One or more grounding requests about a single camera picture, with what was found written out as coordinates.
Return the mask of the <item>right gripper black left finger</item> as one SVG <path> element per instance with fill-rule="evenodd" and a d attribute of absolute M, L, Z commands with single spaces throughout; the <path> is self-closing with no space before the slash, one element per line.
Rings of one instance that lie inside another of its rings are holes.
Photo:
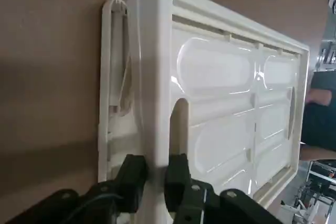
<path fill-rule="evenodd" d="M 93 185 L 83 195 L 58 190 L 8 223 L 117 223 L 121 213 L 137 212 L 147 175 L 144 156 L 128 154 L 114 179 Z"/>

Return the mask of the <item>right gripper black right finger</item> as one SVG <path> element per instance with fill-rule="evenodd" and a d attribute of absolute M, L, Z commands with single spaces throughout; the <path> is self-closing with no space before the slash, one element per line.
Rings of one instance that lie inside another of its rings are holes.
<path fill-rule="evenodd" d="M 186 154 L 171 155 L 165 173 L 164 198 L 173 223 L 267 223 L 268 211 L 235 188 L 214 192 L 193 179 Z"/>

